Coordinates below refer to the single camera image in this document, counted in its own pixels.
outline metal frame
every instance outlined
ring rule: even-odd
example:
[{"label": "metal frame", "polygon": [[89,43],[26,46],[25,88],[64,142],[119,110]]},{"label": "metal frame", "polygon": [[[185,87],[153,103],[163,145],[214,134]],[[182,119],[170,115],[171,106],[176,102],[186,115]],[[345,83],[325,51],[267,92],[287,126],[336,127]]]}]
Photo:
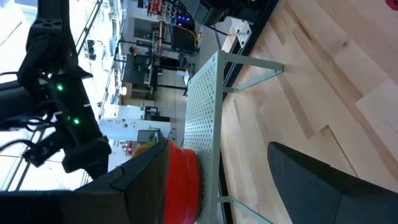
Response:
[{"label": "metal frame", "polygon": [[[246,40],[246,43],[244,46],[241,46],[241,43],[239,43],[239,39],[235,38],[235,41],[229,50],[230,53],[233,54],[238,54],[238,55],[249,55],[254,48],[257,39],[259,38],[261,32],[264,30],[265,25],[267,24],[272,12],[274,11],[277,3],[279,0],[268,0],[267,4],[264,6],[264,8],[261,11],[261,14],[258,16],[256,19],[255,23],[250,26],[251,33],[249,34],[248,39]],[[232,63],[232,62],[227,62],[224,65],[224,86],[226,87],[232,87],[233,83],[235,82],[236,77],[239,75],[242,69],[242,65]],[[223,100],[226,98],[227,93],[223,95]],[[220,164],[223,164],[223,156],[221,153],[220,156]],[[225,173],[223,172],[224,167],[220,167],[220,173],[219,173],[219,191],[220,195],[226,196],[228,195],[228,186],[226,184],[226,178],[225,178]],[[223,218],[224,218],[224,223],[230,224],[233,223],[233,218],[232,218],[232,211],[229,206],[229,203],[222,203],[221,204],[221,209],[223,212]]]},{"label": "metal frame", "polygon": [[173,90],[187,90],[187,87],[183,87],[183,86],[172,86],[172,85],[164,85],[164,84],[157,84],[157,87],[162,87],[162,88],[170,88]]},{"label": "metal frame", "polygon": [[[225,88],[223,72],[225,62],[234,62],[268,68],[270,72],[259,75],[237,88]],[[220,173],[221,112],[224,91],[238,93],[250,86],[283,72],[283,65],[241,55],[217,51],[189,81],[184,148],[193,149],[201,162],[204,176],[203,210],[197,223],[216,223],[217,203],[231,203],[259,221],[270,223],[235,198],[218,196]]]}]

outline green led light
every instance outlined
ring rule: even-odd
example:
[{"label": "green led light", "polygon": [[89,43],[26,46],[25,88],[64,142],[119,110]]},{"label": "green led light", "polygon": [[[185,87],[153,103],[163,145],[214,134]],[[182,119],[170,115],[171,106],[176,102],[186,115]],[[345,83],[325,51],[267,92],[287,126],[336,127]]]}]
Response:
[{"label": "green led light", "polygon": [[74,122],[75,124],[80,124],[80,120],[79,120],[78,118],[73,119],[73,122]]},{"label": "green led light", "polygon": [[57,84],[57,90],[58,91],[63,91],[63,85],[61,83]]}]

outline light wood floor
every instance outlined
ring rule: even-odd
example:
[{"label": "light wood floor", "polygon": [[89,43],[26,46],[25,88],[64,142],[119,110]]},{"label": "light wood floor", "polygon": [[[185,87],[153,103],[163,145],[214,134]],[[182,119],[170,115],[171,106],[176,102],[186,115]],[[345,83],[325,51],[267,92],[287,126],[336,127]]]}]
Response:
[{"label": "light wood floor", "polygon": [[[251,56],[283,63],[284,74],[223,105],[229,194],[272,223],[291,222],[269,141],[398,192],[397,28],[384,1],[280,0]],[[235,85],[262,72],[244,67]],[[237,211],[234,219],[253,222]]]}]

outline black cable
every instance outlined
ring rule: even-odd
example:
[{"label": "black cable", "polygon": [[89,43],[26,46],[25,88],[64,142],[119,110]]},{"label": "black cable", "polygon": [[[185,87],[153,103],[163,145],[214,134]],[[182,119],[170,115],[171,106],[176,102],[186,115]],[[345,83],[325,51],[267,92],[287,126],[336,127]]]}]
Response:
[{"label": "black cable", "polygon": [[37,128],[36,128],[36,129],[30,128],[30,127],[28,126],[28,124],[25,124],[25,125],[24,125],[24,128],[25,128],[26,130],[32,132],[32,133],[36,132],[36,130],[37,130]]},{"label": "black cable", "polygon": [[35,108],[32,109],[32,111],[30,111],[30,113],[28,113],[28,114],[34,113],[36,110],[41,109],[41,107],[49,105],[49,104],[52,104],[52,103],[58,104],[61,107],[62,113],[67,113],[68,112],[67,107],[61,101],[59,101],[59,100],[45,100],[45,101],[37,104],[35,106]]},{"label": "black cable", "polygon": [[104,43],[100,40],[95,40],[95,42],[99,42],[101,44],[100,46],[104,45]]},{"label": "black cable", "polygon": [[2,73],[0,73],[0,76],[3,76],[3,75],[17,75],[18,74],[18,72],[2,72]]},{"label": "black cable", "polygon": [[42,118],[32,118],[32,119],[30,119],[29,121],[26,121],[25,123],[26,123],[26,124],[29,124],[29,125],[57,124],[56,122],[52,122],[52,121],[49,121],[49,120],[46,120],[46,119],[42,119]]},{"label": "black cable", "polygon": [[1,147],[0,147],[0,152],[3,151],[3,150],[5,150],[5,148],[8,148],[8,147],[10,147],[10,146],[12,146],[12,145],[14,145],[14,144],[18,144],[18,143],[23,143],[23,144],[29,146],[30,148],[33,148],[33,147],[35,147],[35,145],[36,145],[35,143],[33,143],[33,142],[30,141],[30,140],[26,140],[26,139],[16,139],[16,140],[13,140],[13,141],[11,141],[11,142],[9,142],[9,143],[6,143],[6,144],[4,144],[3,146],[1,146]]}]

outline perforated metal tabletop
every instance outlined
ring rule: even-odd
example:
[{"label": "perforated metal tabletop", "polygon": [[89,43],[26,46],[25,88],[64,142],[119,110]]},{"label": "perforated metal tabletop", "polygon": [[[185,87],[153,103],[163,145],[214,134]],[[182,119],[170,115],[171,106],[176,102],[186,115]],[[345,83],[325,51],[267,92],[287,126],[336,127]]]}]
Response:
[{"label": "perforated metal tabletop", "polygon": [[[224,88],[224,63],[235,62],[268,68],[237,88]],[[192,149],[203,168],[203,210],[197,223],[216,223],[217,203],[233,203],[259,223],[269,223],[231,197],[218,197],[218,172],[220,165],[221,112],[223,92],[238,93],[259,82],[272,78],[283,71],[283,65],[240,55],[217,51],[189,81],[185,119],[184,148]]]}]

